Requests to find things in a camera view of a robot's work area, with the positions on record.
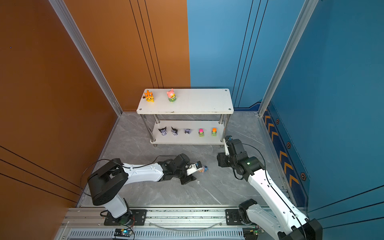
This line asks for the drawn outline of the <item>black purple kuromi figure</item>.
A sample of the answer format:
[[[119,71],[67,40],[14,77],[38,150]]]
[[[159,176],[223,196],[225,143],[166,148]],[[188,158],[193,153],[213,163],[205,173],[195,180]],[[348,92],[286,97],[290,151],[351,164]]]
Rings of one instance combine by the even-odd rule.
[[[161,133],[162,136],[166,136],[167,135],[167,127],[159,129],[159,132]]]

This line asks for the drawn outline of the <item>pink pig toy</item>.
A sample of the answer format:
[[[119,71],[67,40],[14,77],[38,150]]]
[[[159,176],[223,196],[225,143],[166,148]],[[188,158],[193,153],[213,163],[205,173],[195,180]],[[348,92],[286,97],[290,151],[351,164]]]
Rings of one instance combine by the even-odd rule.
[[[176,99],[177,99],[177,96],[176,96],[176,94],[175,94],[174,89],[171,89],[170,91],[168,91],[168,92],[167,92],[167,96],[168,96],[168,100],[169,100],[170,102],[175,102]]]

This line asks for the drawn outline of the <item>orange fox toy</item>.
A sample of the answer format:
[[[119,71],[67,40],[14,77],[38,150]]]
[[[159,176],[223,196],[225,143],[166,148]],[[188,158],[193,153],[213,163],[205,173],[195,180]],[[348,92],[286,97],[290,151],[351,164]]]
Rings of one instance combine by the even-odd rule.
[[[154,95],[149,90],[146,90],[146,92],[144,93],[144,98],[146,99],[147,102],[152,102],[152,103],[154,102]]]

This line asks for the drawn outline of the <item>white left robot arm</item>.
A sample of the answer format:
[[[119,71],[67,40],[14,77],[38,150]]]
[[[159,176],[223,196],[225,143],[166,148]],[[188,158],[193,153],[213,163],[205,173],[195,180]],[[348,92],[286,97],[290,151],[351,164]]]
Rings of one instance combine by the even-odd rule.
[[[92,173],[87,181],[93,205],[104,207],[113,218],[118,219],[129,212],[128,203],[119,196],[124,186],[173,178],[185,185],[195,181],[193,174],[204,169],[200,161],[192,163],[185,154],[147,165],[131,165],[122,163],[120,159],[112,159]]]

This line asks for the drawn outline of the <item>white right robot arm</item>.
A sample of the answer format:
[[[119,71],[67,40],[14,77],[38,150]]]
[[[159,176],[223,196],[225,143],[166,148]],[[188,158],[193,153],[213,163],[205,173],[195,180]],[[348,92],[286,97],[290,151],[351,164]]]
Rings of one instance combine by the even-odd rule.
[[[232,168],[264,199],[271,209],[266,212],[253,199],[239,205],[244,224],[256,224],[275,240],[321,240],[323,227],[316,219],[309,219],[279,189],[270,177],[265,160],[249,157],[244,144],[231,136],[225,137],[225,152],[217,155],[218,165]]]

